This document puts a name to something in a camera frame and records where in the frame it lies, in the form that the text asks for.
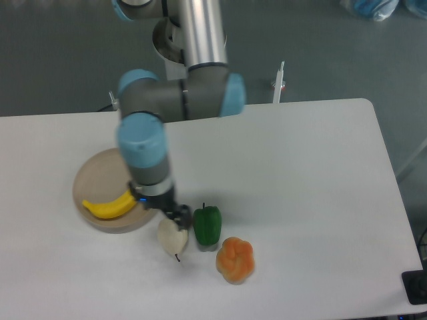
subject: orange bell pepper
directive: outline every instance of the orange bell pepper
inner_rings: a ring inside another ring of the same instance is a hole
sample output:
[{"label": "orange bell pepper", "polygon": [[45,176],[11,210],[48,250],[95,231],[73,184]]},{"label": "orange bell pepper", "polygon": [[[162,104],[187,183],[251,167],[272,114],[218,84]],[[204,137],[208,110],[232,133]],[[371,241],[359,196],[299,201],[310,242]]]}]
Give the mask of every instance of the orange bell pepper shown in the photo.
[{"label": "orange bell pepper", "polygon": [[216,255],[216,267],[225,280],[239,284],[255,269],[253,252],[249,242],[237,237],[228,238]]}]

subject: white table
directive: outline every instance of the white table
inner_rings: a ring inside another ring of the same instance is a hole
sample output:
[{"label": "white table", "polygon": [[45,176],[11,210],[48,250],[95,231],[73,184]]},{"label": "white table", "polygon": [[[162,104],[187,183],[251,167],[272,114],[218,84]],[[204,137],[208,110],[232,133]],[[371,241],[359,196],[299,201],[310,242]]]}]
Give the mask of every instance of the white table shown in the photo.
[{"label": "white table", "polygon": [[363,99],[247,106],[167,125],[179,200],[248,240],[240,286],[191,232],[179,264],[158,214],[102,233],[74,207],[75,174],[115,146],[117,113],[0,119],[0,319],[348,319],[418,313],[401,272],[421,269],[380,128]]}]

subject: plastic fruit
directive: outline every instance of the plastic fruit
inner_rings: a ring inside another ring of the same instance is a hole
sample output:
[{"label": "plastic fruit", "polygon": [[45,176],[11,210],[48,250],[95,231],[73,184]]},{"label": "plastic fruit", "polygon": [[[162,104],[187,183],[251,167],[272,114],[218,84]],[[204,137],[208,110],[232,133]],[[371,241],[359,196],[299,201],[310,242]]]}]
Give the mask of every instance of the plastic fruit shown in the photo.
[{"label": "plastic fruit", "polygon": [[215,245],[221,235],[221,212],[217,207],[197,209],[193,214],[195,238],[201,245]]},{"label": "plastic fruit", "polygon": [[88,200],[83,200],[81,204],[100,219],[113,219],[127,213],[135,207],[137,202],[128,189],[123,195],[112,202],[91,203]]},{"label": "plastic fruit", "polygon": [[216,267],[228,282],[242,283],[255,269],[251,244],[237,237],[226,239],[216,255]]},{"label": "plastic fruit", "polygon": [[188,231],[179,230],[178,225],[171,219],[163,219],[157,228],[157,239],[167,253],[174,255],[178,261],[178,255],[182,252],[188,240]]}]

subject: metal arm tube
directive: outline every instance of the metal arm tube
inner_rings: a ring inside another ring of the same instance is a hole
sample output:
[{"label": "metal arm tube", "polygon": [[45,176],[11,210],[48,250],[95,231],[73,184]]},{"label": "metal arm tube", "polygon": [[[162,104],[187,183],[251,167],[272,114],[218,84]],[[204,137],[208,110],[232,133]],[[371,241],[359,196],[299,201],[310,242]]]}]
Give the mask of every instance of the metal arm tube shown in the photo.
[{"label": "metal arm tube", "polygon": [[179,0],[185,66],[227,63],[219,0]]}]

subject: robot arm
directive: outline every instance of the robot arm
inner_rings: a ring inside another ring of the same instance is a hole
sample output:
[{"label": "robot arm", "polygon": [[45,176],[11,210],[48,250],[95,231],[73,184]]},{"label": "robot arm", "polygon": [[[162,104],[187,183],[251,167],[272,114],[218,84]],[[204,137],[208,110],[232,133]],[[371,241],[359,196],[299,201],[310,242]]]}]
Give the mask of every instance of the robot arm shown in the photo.
[{"label": "robot arm", "polygon": [[175,201],[163,123],[236,115],[246,100],[242,77],[228,71],[219,0],[179,0],[178,6],[170,0],[117,1],[126,17],[157,17],[165,13],[165,3],[169,13],[177,9],[188,77],[159,82],[153,73],[141,69],[123,75],[117,138],[131,173],[133,196],[145,208],[161,209],[187,228],[191,214]]}]

